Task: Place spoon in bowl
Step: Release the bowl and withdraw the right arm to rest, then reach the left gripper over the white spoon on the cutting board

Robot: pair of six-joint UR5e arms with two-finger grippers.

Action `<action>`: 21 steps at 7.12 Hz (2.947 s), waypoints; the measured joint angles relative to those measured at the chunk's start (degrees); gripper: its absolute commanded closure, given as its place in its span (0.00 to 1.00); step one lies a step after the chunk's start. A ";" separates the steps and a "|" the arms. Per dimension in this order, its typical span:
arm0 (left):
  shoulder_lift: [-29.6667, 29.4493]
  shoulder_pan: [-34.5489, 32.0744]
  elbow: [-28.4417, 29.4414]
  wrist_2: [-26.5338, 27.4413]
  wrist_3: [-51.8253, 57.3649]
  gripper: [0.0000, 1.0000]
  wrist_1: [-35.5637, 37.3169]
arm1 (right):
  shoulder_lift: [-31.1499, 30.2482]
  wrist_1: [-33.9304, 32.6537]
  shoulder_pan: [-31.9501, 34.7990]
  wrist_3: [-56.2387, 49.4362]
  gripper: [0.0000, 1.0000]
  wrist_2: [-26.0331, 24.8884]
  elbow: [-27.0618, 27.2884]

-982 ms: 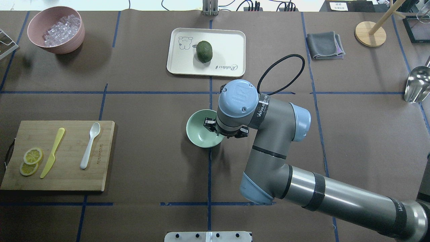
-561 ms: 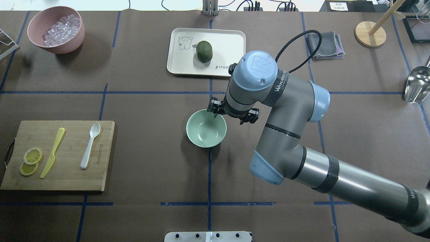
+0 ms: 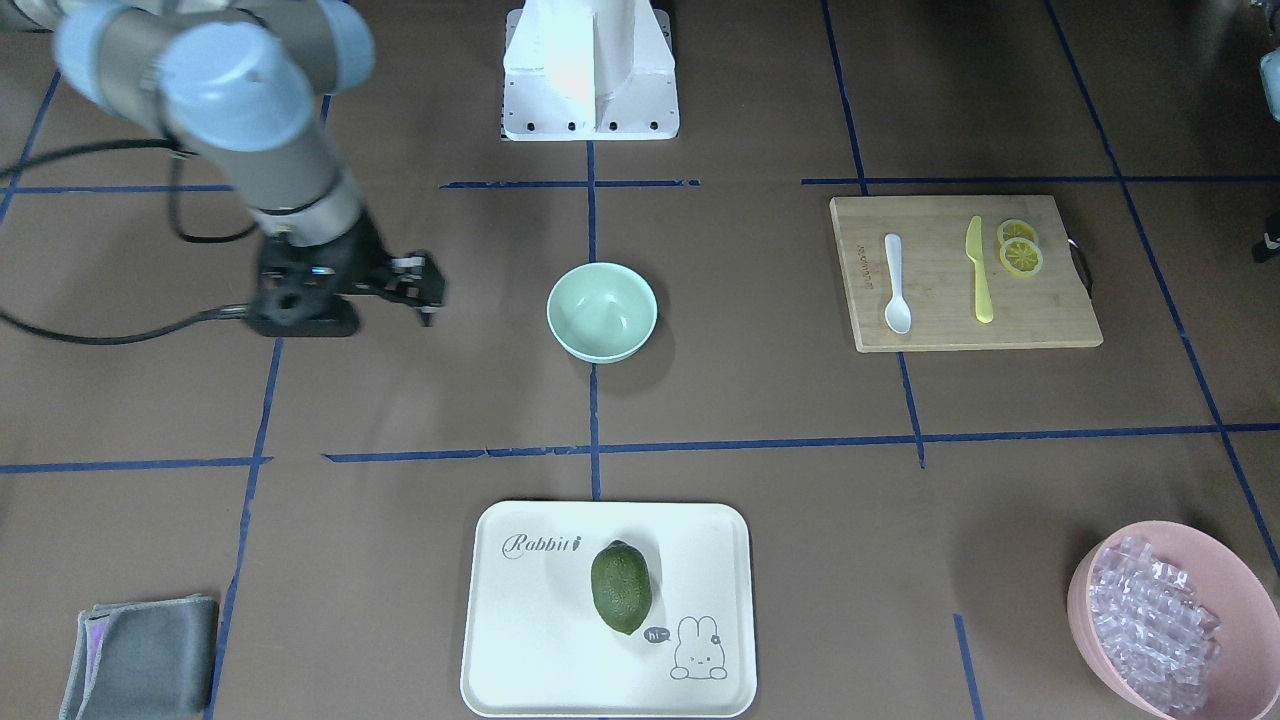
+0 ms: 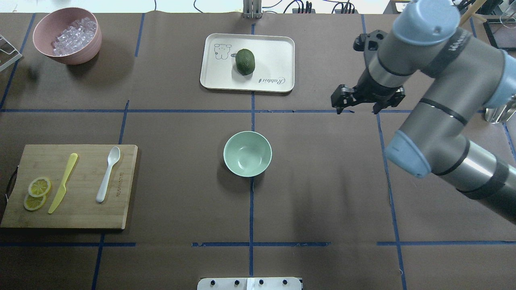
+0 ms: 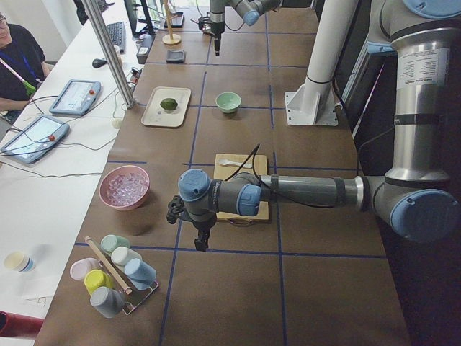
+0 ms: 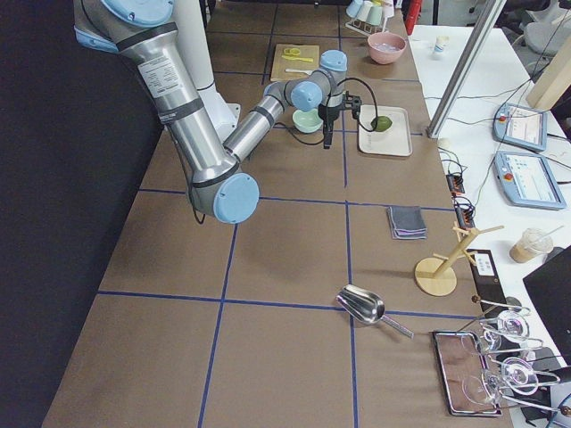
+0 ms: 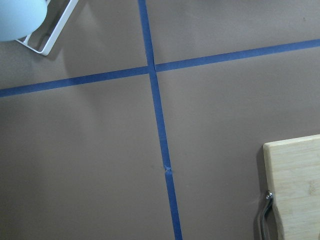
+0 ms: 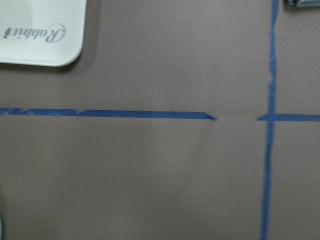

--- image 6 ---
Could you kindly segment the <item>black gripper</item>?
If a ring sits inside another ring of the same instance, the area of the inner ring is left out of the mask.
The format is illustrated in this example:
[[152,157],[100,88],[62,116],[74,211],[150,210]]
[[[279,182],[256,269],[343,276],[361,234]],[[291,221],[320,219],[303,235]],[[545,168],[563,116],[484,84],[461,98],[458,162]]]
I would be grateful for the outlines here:
[[333,140],[334,124],[345,105],[344,91],[327,95],[318,107],[319,117],[323,120],[323,148],[330,149]]

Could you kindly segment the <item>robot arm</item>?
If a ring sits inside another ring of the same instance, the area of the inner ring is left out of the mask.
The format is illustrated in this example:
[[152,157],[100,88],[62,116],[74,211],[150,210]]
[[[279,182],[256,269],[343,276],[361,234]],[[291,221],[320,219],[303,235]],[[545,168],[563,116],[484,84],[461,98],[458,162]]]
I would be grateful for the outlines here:
[[284,111],[318,109],[325,145],[348,95],[347,56],[324,52],[306,78],[268,85],[239,120],[216,90],[197,1],[76,1],[76,39],[84,47],[121,54],[136,66],[169,130],[195,211],[229,224],[255,211],[260,191],[241,169]]

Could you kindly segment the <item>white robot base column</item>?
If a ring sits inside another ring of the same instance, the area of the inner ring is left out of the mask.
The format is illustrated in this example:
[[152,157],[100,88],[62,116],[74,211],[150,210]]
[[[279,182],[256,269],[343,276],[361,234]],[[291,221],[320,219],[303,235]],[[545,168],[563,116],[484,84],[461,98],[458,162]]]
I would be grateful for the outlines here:
[[241,105],[227,103],[216,88],[200,2],[175,1],[172,18],[178,27],[179,55],[219,138],[225,141],[236,129]]

